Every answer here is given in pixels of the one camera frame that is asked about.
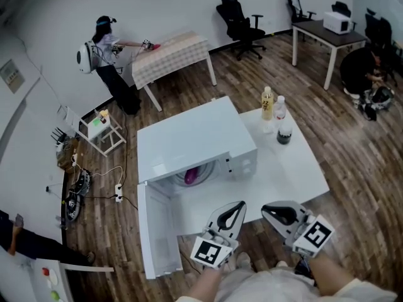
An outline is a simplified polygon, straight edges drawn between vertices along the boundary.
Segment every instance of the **small jar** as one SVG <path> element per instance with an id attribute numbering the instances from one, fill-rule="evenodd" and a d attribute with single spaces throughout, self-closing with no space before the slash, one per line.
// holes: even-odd
<path id="1" fill-rule="evenodd" d="M 284 122 L 277 132 L 277 141 L 280 144 L 289 144 L 292 136 L 292 126 Z"/>

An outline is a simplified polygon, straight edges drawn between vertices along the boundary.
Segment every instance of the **green item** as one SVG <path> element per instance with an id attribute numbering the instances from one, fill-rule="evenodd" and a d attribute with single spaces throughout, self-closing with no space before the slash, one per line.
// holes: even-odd
<path id="1" fill-rule="evenodd" d="M 100 124 L 101 123 L 101 120 L 99 119 L 99 118 L 96 118 L 95 120 L 94 120 L 94 126 L 97 126 L 98 124 Z"/>
<path id="2" fill-rule="evenodd" d="M 52 291 L 52 292 L 50 292 L 50 295 L 52 296 L 52 299 L 54 299 L 55 301 L 60 300 L 60 296 L 59 296 L 58 292 Z"/>

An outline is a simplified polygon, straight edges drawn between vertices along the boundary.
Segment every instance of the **white wall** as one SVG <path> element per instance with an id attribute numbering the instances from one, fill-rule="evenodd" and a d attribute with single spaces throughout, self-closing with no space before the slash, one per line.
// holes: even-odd
<path id="1" fill-rule="evenodd" d="M 320 19 L 334 1 L 302 0 L 302 4 L 305 10 L 317 12 Z M 352 5 L 352 0 L 342 1 Z M 259 22 L 266 33 L 290 28 L 286 0 L 240 2 L 246 16 L 264 15 Z M 232 42 L 215 10 L 218 4 L 220 0 L 31 0 L 16 23 L 34 61 L 43 66 L 62 103 L 84 115 L 110 98 L 99 77 L 80 73 L 76 64 L 76 52 L 91 39 L 99 16 L 115 17 L 118 23 L 113 31 L 122 38 L 155 40 L 189 28 L 206 36 L 210 48 L 217 48 Z M 128 52 L 120 59 L 124 64 L 125 57 Z"/>
<path id="2" fill-rule="evenodd" d="M 357 22 L 357 31 L 365 34 L 366 9 L 370 8 L 377 14 L 376 17 L 384 17 L 392 26 L 392 38 L 403 42 L 403 0 L 354 0 L 353 19 Z"/>
<path id="3" fill-rule="evenodd" d="M 11 219 L 19 213 L 26 229 L 61 242 L 55 219 L 60 216 L 60 200 L 45 192 L 46 185 L 62 183 L 64 176 L 56 165 L 50 137 L 54 126 L 63 128 L 56 115 L 59 104 L 43 80 L 27 94 L 39 74 L 16 38 L 0 31 L 0 50 L 0 67 L 13 59 L 25 78 L 16 94 L 0 79 L 2 125 L 8 125 L 0 139 L 0 210 Z M 6 121 L 21 102 L 11 121 Z M 52 191 L 61 196 L 62 185 L 53 186 Z M 0 292 L 6 301 L 35 301 L 29 275 L 20 267 L 24 260 L 20 254 L 12 257 L 0 249 Z"/>

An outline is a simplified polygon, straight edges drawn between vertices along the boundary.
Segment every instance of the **checkered tablecloth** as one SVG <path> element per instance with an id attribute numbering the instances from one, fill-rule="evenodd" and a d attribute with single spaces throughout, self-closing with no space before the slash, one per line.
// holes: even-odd
<path id="1" fill-rule="evenodd" d="M 207 45 L 206 38 L 189 31 L 162 42 L 156 50 L 141 52 L 132 64 L 137 89 L 175 70 L 206 59 Z"/>

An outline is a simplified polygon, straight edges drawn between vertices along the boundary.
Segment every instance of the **black pants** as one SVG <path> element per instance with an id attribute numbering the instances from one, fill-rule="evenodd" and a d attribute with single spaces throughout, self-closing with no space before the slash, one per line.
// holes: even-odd
<path id="1" fill-rule="evenodd" d="M 23 230 L 17 236 L 17 252 L 32 259 L 52 259 L 61 263 L 89 266 L 87 257 L 55 240 Z"/>
<path id="2" fill-rule="evenodd" d="M 341 66 L 340 75 L 350 94 L 363 95 L 365 91 L 372 88 L 372 81 L 365 76 L 357 75 L 352 68 L 345 69 Z"/>
<path id="3" fill-rule="evenodd" d="M 109 92 L 116 99 L 119 107 L 126 114 L 136 114 L 140 109 L 140 100 L 135 95 L 134 86 L 129 87 L 112 65 L 98 67 L 96 72 L 108 86 Z"/>

